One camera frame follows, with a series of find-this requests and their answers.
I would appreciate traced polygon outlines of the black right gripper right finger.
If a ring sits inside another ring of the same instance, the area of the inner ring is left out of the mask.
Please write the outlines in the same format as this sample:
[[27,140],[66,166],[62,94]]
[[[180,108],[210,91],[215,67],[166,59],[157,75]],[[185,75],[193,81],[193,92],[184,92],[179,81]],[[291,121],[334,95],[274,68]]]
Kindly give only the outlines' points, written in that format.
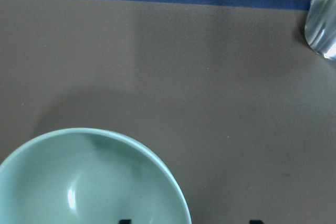
[[249,221],[249,224],[264,224],[264,222],[262,220],[253,219]]

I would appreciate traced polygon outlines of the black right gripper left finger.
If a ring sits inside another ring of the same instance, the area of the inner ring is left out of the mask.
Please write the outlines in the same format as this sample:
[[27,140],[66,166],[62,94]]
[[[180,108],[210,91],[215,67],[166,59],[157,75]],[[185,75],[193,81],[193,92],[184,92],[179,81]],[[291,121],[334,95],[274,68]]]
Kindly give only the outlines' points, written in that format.
[[118,224],[131,224],[131,219],[121,219]]

